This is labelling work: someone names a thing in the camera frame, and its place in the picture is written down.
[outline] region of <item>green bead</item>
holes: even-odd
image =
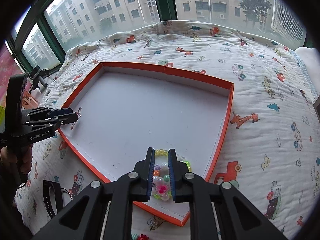
[[[190,162],[188,161],[185,161],[184,163],[188,166],[188,168],[191,166]]]
[[[137,234],[131,235],[131,239],[132,239],[132,240],[137,240],[138,237],[139,237],[139,235],[137,235]]]
[[[164,181],[168,182],[170,180],[170,176],[169,175],[164,175],[163,179],[164,179]]]

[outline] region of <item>orange giraffe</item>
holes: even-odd
[[[183,48],[178,47],[176,51],[184,52],[184,55],[192,55],[193,50],[184,50]]]
[[[242,118],[241,116],[235,114],[234,111],[232,111],[232,113],[234,114],[233,118],[231,119],[230,123],[234,124],[235,122],[237,123],[236,129],[239,129],[240,126],[245,123],[246,121],[252,119],[252,123],[259,121],[260,119],[258,119],[258,114],[255,113],[251,113],[251,115],[248,115],[244,118]]]

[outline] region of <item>pearl bead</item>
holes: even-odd
[[[165,182],[168,182],[168,181],[170,181],[170,176],[169,175],[164,175],[163,179],[164,179]]]
[[[156,184],[158,178],[159,178],[158,176],[153,176],[152,183]]]
[[[161,164],[161,169],[162,169],[163,171],[169,170],[168,164],[167,164],[167,163],[162,163],[162,164]]]
[[[170,199],[170,196],[168,194],[164,194],[162,197],[161,197],[162,200],[164,201],[167,201]]]

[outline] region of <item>cartoon car print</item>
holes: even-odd
[[[263,86],[264,90],[265,90],[272,98],[274,98],[276,92],[275,92],[273,89],[271,89],[270,83],[271,83],[271,80],[268,79],[267,76],[265,76],[265,77],[264,77],[264,81],[262,81],[262,86]]]
[[[316,188],[313,192],[313,199],[316,198],[316,195],[317,195],[317,192],[318,192],[318,189],[319,189],[319,183],[320,183],[320,177],[319,177],[319,171],[317,171],[317,174],[316,174]]]
[[[66,156],[66,148],[68,144],[64,141],[61,141],[58,150],[60,151],[60,158],[63,159]]]
[[[239,189],[239,183],[236,181],[238,172],[241,171],[241,165],[237,162],[229,162],[227,172],[218,173],[214,179],[214,184],[220,185],[222,182],[230,182],[234,187]]]
[[[279,71],[278,71],[276,68],[273,68],[272,70],[273,70],[273,72],[275,72],[275,73],[277,74],[277,78],[278,78],[281,82],[283,82],[284,79],[285,79],[284,75],[283,75],[282,73],[279,73]]]
[[[245,79],[245,75],[243,74],[243,66],[240,64],[234,64],[232,65],[232,71],[233,73],[238,77],[240,81]]]
[[[277,184],[276,181],[273,181],[271,184],[271,191],[267,196],[267,200],[269,200],[267,212],[264,216],[268,219],[275,219],[280,207],[281,201],[281,185]]]
[[[78,170],[77,174],[73,176],[73,183],[72,189],[69,189],[69,193],[71,198],[73,199],[78,193],[82,190],[82,183],[83,183],[83,176],[81,175],[81,169]]]
[[[301,140],[301,136],[300,136],[300,132],[296,126],[296,123],[293,122],[291,125],[291,129],[293,131],[294,134],[294,147],[297,149],[297,151],[301,151],[302,150],[302,140]]]

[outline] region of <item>bead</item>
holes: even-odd
[[[168,182],[168,181],[170,181],[170,176],[169,175],[164,175],[163,179],[164,179],[165,182]]]
[[[169,196],[169,194],[164,194],[164,195],[161,197],[161,199],[164,200],[164,201],[167,201],[167,200],[170,199],[170,196]]]
[[[159,176],[153,176],[152,183],[155,184],[157,182],[158,178],[159,178]]]
[[[191,166],[190,162],[188,162],[188,161],[185,161],[184,163],[188,166],[188,168]]]
[[[162,164],[161,164],[161,169],[162,169],[163,171],[168,171],[168,170],[169,170],[168,164],[167,164],[167,163],[162,163]]]
[[[139,235],[137,235],[137,234],[131,235],[131,239],[132,239],[132,240],[137,240],[138,237],[139,237]]]
[[[160,167],[160,165],[159,165],[159,164],[157,164],[157,165],[155,166],[155,170],[156,170],[156,171],[161,170],[161,167]]]

